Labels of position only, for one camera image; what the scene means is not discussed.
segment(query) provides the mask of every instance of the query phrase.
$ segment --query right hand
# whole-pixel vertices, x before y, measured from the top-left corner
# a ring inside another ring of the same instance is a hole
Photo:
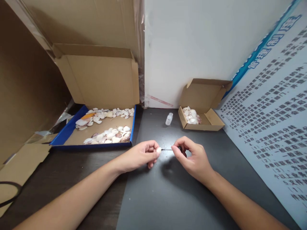
[[[203,185],[208,186],[215,180],[216,172],[212,169],[202,145],[196,144],[184,136],[174,143],[172,150],[175,157],[186,171]],[[186,157],[186,150],[189,150],[192,153],[191,157]]]

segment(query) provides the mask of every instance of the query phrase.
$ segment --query white wall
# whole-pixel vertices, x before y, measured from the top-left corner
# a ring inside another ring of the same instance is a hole
[[[178,108],[190,79],[230,80],[291,1],[145,0],[145,96]]]

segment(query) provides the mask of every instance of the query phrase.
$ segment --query gray table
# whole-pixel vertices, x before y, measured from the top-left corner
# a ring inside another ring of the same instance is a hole
[[[169,112],[174,118],[171,126],[166,126]],[[137,143],[154,139],[163,149],[169,149],[184,135],[204,146],[213,169],[236,188],[290,229],[299,229],[223,130],[183,130],[177,110],[147,109]],[[117,222],[117,230],[122,229],[238,229],[238,226],[213,194],[183,169],[173,153],[163,151],[151,170],[144,166],[129,174]]]

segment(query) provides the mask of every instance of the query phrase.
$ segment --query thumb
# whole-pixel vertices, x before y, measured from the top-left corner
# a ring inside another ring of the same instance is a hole
[[[182,166],[185,167],[189,160],[180,152],[178,147],[173,145],[172,151],[174,152],[174,155],[177,158],[177,160],[182,164]]]

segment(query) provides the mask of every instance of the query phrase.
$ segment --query open cardboard box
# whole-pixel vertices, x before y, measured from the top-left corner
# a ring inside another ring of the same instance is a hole
[[[139,103],[138,64],[129,49],[93,45],[54,44],[56,63],[76,103],[85,104],[51,142],[62,149],[131,146],[134,117],[104,118],[85,130],[75,122],[93,108],[126,109]],[[109,128],[131,128],[130,142],[83,145],[94,133]]]
[[[184,129],[218,131],[225,126],[213,111],[217,108],[224,94],[230,90],[232,81],[215,79],[192,79],[182,90],[178,110],[180,121]],[[184,107],[196,110],[202,123],[188,124],[184,115]]]

